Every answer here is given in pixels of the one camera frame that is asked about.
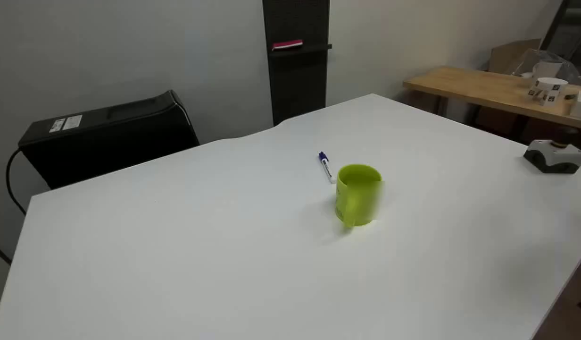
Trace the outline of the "blue marker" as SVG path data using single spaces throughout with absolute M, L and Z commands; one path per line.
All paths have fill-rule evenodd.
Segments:
M 325 171 L 327 171 L 329 179 L 335 183 L 336 177 L 335 177 L 329 154 L 325 151 L 319 151 L 318 156 L 319 156 L 321 164 L 325 166 Z

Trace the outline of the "yellow-green mug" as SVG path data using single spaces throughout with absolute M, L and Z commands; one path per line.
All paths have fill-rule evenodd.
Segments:
M 336 215 L 348 226 L 368 224 L 378 211 L 382 173 L 368 164 L 348 164 L 336 177 Z

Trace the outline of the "black tall cabinet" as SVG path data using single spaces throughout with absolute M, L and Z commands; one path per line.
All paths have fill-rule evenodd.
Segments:
M 331 0 L 263 0 L 274 122 L 327 103 Z M 274 41 L 304 47 L 272 51 Z

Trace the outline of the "pink book on shelf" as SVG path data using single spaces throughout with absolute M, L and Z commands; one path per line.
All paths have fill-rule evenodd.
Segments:
M 274 41 L 272 51 L 287 51 L 287 49 L 299 49 L 304 47 L 304 39 L 284 39 L 284 41 Z

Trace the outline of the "wooden side table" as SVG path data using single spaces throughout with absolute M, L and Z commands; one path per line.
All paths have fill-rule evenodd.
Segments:
M 510 73 L 440 66 L 408 79 L 404 86 L 581 130 L 581 119 L 570 115 L 570 102 L 536 103 L 529 98 L 527 81 Z

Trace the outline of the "black computer case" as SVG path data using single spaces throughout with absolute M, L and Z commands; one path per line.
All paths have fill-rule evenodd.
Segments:
M 50 188 L 197 145 L 191 117 L 174 90 L 36 120 L 20 139 L 20 149 Z

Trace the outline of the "cardboard box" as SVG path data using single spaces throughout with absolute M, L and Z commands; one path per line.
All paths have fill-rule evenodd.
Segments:
M 493 47 L 487 69 L 497 73 L 510 73 L 525 52 L 538 47 L 540 39 L 519 39 Z

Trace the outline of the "grey black clamp device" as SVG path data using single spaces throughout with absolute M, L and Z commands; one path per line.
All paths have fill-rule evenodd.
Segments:
M 534 139 L 525 158 L 544 173 L 576 173 L 581 168 L 581 149 L 555 139 Z

